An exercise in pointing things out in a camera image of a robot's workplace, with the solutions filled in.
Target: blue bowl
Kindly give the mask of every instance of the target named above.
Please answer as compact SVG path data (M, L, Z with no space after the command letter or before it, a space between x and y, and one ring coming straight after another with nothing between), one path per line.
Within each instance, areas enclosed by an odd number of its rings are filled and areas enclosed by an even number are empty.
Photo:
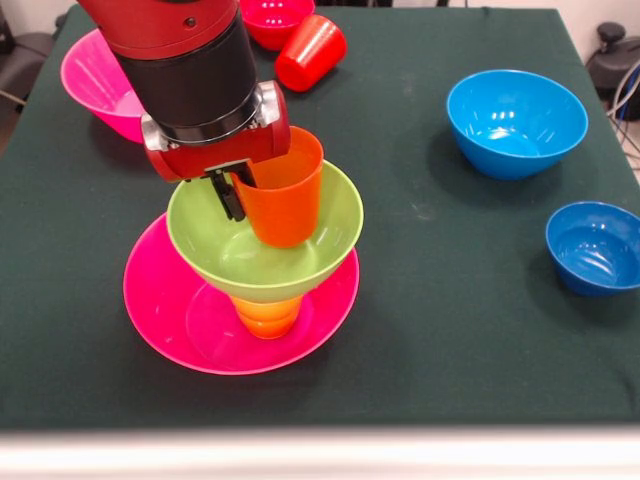
M547 247L562 280L587 296L640 286L640 218L615 205L572 203L547 222Z
M584 138L587 112L553 80L490 70L458 82L447 112L458 146L482 173L517 180L560 161Z

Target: plastic cup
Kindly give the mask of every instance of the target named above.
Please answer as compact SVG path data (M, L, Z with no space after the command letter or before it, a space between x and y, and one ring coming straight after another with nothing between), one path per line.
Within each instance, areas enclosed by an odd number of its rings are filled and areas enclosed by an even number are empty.
M347 40L328 18L306 17L276 60L278 79L290 90L305 92L347 53Z
M230 298L244 326L256 337L267 340L282 337L291 330L302 303L302 295L274 303Z
M289 153L259 163L249 162L256 187L232 179L255 235L267 245L295 247L318 224L324 152L318 139L291 127Z

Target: table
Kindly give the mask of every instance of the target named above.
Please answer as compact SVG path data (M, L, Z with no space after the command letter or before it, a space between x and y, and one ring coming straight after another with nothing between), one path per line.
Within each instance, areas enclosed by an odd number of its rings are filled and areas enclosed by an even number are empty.
M563 204L640 210L557 12L318 10L344 29L349 55L287 101L365 205L360 291L343 328L295 365L237 378L175 365L137 335L124 264L174 186L65 94L60 61L92 28L74 7L0 161L0 430L639 418L638 295L575 297L545 251L545 222ZM261 80L273 78L274 55L255 52ZM490 68L578 95L590 118L580 147L528 180L476 173L444 102Z

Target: green bowl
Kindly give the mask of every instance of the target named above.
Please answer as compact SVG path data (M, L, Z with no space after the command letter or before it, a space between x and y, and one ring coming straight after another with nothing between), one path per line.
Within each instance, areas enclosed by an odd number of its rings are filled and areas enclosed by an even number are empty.
M318 226L294 248L270 247L248 220L228 220L208 179L180 183L167 210L171 242L200 276L229 295L265 303L303 295L326 280L356 244L363 221L358 190L326 160Z

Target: orange plastic cup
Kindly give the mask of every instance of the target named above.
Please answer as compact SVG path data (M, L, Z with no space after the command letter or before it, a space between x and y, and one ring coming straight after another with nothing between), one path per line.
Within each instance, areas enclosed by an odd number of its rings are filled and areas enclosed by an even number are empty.
M275 303L255 303L230 297L242 323L256 337L271 340L291 330L300 313L302 295Z
M256 187L232 174L233 184L256 236L272 247L295 247L318 224L322 184L322 144L311 133L291 127L289 153L249 162Z

